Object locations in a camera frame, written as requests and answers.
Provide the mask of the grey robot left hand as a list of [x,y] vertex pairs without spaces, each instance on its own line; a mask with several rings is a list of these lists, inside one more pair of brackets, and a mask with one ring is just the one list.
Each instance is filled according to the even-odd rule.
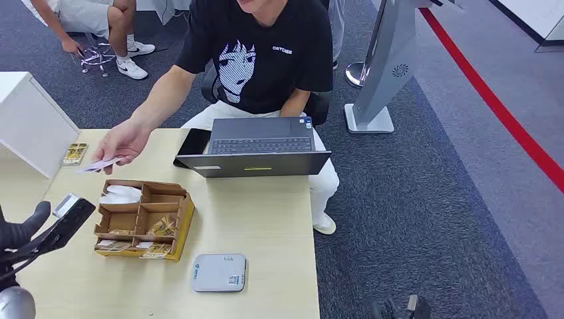
[[30,242],[31,237],[44,225],[51,214],[51,203],[40,202],[34,213],[22,223],[10,223],[1,210],[1,250],[19,249]]

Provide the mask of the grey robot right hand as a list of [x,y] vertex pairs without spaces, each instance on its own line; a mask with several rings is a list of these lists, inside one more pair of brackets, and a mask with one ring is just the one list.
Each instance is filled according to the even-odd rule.
[[372,302],[371,314],[374,319],[405,319],[406,317],[406,312],[397,307],[391,298],[387,298],[382,304],[377,301]]

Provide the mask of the person's right hand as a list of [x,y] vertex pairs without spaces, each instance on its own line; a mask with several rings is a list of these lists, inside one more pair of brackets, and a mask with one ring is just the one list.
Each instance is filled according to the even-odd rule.
[[93,162],[118,161],[103,168],[105,174],[110,175],[113,167],[132,163],[145,148],[153,127],[136,119],[130,118],[109,130],[98,144],[93,156]]

